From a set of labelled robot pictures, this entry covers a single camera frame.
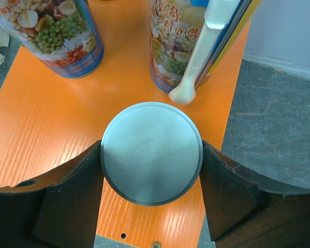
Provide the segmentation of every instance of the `printed label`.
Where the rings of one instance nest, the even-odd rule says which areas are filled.
[[[151,0],[150,74],[169,93],[181,81],[204,23],[206,0]]]
[[[0,25],[59,75],[84,76],[102,59],[103,45],[85,1],[0,0]]]

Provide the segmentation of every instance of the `wood grain surface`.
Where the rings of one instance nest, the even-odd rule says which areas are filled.
[[[128,106],[144,101],[171,104],[149,76],[148,1],[89,4],[105,44],[104,59],[92,74],[69,80],[24,48],[16,56],[0,91],[0,187],[14,186],[75,157],[100,140],[111,119]],[[247,28],[196,99],[178,106],[218,149],[246,37]],[[204,214],[199,180],[185,196],[160,207],[129,203],[105,182],[97,234],[137,247],[158,241],[164,248],[192,248]]]

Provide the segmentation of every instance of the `food can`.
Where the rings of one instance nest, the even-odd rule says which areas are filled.
[[[103,57],[85,0],[0,0],[0,25],[66,78],[91,73]]]
[[[208,0],[150,1],[150,75],[167,94],[182,79],[207,5]]]

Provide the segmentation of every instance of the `metal can lid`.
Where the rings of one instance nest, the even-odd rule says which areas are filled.
[[[170,203],[196,181],[203,160],[201,136],[181,110],[144,102],[120,112],[101,141],[101,166],[110,186],[144,206]]]

